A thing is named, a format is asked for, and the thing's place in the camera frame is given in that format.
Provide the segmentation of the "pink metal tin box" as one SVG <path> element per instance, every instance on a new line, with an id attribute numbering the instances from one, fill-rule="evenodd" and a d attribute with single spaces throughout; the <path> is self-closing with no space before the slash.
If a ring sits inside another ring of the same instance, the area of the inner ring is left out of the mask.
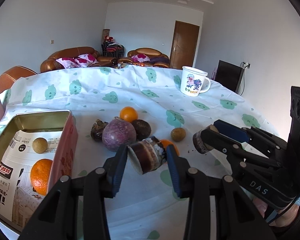
<path id="1" fill-rule="evenodd" d="M 21 232 L 61 176 L 71 176 L 78 133 L 69 110 L 14 116 L 0 135 L 0 220 Z"/>

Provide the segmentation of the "printed paper in tin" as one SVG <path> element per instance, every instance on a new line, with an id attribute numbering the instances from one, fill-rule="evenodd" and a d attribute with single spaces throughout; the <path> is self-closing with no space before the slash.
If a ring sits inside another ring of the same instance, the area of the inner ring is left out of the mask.
<path id="1" fill-rule="evenodd" d="M 61 131 L 24 132 L 19 130 L 11 139 L 0 162 L 0 215 L 23 228 L 44 196 L 32 187 L 30 172 L 40 159 L 53 160 L 61 137 Z M 36 138 L 45 138 L 47 150 L 38 154 L 32 143 Z"/>

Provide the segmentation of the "black television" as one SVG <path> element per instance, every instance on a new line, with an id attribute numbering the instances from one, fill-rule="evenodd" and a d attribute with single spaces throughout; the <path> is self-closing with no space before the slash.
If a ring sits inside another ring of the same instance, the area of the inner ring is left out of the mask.
<path id="1" fill-rule="evenodd" d="M 219 60 L 215 81 L 238 94 L 243 73 L 242 67 Z"/>

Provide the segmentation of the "large purple round fruit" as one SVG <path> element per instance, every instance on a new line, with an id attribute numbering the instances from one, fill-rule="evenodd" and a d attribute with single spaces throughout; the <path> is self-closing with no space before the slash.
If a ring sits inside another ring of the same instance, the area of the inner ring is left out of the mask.
<path id="1" fill-rule="evenodd" d="M 115 117 L 104 128 L 102 143 L 111 152 L 116 152 L 122 144 L 129 145 L 136 142 L 136 131 L 130 122 Z"/>

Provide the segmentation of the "pink floral cushion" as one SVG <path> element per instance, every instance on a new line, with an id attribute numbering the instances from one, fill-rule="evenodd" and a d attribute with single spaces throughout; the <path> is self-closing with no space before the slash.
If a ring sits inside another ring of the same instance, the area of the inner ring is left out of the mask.
<path id="1" fill-rule="evenodd" d="M 77 61 L 74 58 L 70 58 L 70 57 L 58 58 L 58 59 L 56 59 L 56 62 L 61 64 L 65 69 L 79 67 L 79 64 L 77 63 Z"/>
<path id="2" fill-rule="evenodd" d="M 98 63 L 97 59 L 92 54 L 82 54 L 75 58 L 75 62 L 79 67 L 87 68 L 96 63 Z"/>

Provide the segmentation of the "white cartoon mug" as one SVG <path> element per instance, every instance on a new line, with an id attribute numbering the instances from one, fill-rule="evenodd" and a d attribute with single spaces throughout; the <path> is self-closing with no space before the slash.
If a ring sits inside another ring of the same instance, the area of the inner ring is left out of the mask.
<path id="1" fill-rule="evenodd" d="M 183 66 L 180 91 L 192 97 L 207 92 L 211 87 L 211 80 L 207 75 L 207 72 L 200 69 Z"/>

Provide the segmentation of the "brown wooden door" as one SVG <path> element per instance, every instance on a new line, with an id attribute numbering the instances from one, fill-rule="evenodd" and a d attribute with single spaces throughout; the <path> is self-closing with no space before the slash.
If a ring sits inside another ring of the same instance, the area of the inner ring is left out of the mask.
<path id="1" fill-rule="evenodd" d="M 182 69 L 192 67 L 196 53 L 200 27 L 194 24 L 176 21 L 172 39 L 170 67 Z"/>

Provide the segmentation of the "pink floral cushion back sofa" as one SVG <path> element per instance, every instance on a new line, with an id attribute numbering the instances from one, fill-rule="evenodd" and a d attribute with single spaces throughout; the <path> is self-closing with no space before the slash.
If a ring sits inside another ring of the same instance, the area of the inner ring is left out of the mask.
<path id="1" fill-rule="evenodd" d="M 149 62 L 150 58 L 146 54 L 137 54 L 131 56 L 133 62 L 143 63 L 143 62 Z"/>

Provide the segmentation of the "dark wrinkled fruit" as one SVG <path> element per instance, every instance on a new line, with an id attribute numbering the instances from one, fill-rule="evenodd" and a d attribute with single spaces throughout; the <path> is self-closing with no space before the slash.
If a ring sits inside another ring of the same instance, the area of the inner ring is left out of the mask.
<path id="1" fill-rule="evenodd" d="M 96 142 L 101 142 L 102 141 L 102 134 L 103 131 L 105 129 L 105 127 L 107 126 L 108 122 L 103 122 L 100 119 L 97 119 L 92 128 L 91 128 L 91 132 L 90 132 L 90 136 L 96 141 Z"/>

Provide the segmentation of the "stacked dark chairs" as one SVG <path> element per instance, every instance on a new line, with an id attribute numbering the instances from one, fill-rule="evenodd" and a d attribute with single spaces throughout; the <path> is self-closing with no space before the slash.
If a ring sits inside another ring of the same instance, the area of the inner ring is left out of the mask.
<path id="1" fill-rule="evenodd" d="M 115 57 L 120 59 L 124 57 L 125 48 L 123 45 L 117 43 L 112 36 L 110 36 L 109 29 L 103 29 L 101 41 L 102 54 L 106 57 Z"/>

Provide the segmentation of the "dark purple passion fruit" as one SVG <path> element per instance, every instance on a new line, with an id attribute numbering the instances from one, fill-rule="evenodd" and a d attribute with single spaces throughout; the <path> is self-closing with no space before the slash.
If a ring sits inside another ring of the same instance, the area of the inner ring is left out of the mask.
<path id="1" fill-rule="evenodd" d="M 137 119 L 132 121 L 132 125 L 136 131 L 136 139 L 141 141 L 151 135 L 150 124 L 144 120 Z"/>

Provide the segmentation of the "coffee table with items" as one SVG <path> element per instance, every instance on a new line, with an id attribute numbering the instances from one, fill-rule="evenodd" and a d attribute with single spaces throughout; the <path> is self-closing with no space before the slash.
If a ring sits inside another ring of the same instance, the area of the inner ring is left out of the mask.
<path id="1" fill-rule="evenodd" d="M 143 63 L 117 63 L 116 65 L 113 66 L 115 69 L 122 69 L 127 66 L 139 66 L 139 67 L 145 67 L 146 65 Z"/>

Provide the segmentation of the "pink floral cushion left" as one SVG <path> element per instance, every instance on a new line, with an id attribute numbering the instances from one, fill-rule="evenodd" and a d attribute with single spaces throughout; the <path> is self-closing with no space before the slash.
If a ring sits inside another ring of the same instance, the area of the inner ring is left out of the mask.
<path id="1" fill-rule="evenodd" d="M 70 57 L 58 58 L 58 59 L 56 59 L 56 62 L 61 64 L 65 69 L 79 67 L 79 64 L 77 63 L 77 61 L 74 58 L 70 58 Z"/>

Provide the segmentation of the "brown leather long sofa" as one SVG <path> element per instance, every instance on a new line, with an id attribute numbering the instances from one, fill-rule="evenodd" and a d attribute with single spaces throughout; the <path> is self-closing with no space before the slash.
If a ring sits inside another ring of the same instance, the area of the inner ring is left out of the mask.
<path id="1" fill-rule="evenodd" d="M 78 63 L 76 59 L 83 59 L 84 55 L 87 60 L 89 60 L 89 56 L 91 59 L 95 59 L 90 67 L 114 67 L 117 64 L 116 58 L 101 56 L 100 53 L 93 47 L 75 47 L 63 49 L 51 54 L 45 61 L 42 62 L 40 72 L 44 73 L 64 69 L 64 66 L 61 64 L 61 60 L 69 60 L 70 64 Z"/>

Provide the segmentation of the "pink floral cushion right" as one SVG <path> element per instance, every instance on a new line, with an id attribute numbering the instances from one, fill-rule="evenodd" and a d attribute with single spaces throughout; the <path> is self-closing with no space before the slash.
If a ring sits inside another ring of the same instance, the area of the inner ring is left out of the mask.
<path id="1" fill-rule="evenodd" d="M 87 68 L 96 63 L 98 63 L 97 59 L 92 54 L 82 54 L 75 58 L 75 62 L 79 67 Z"/>

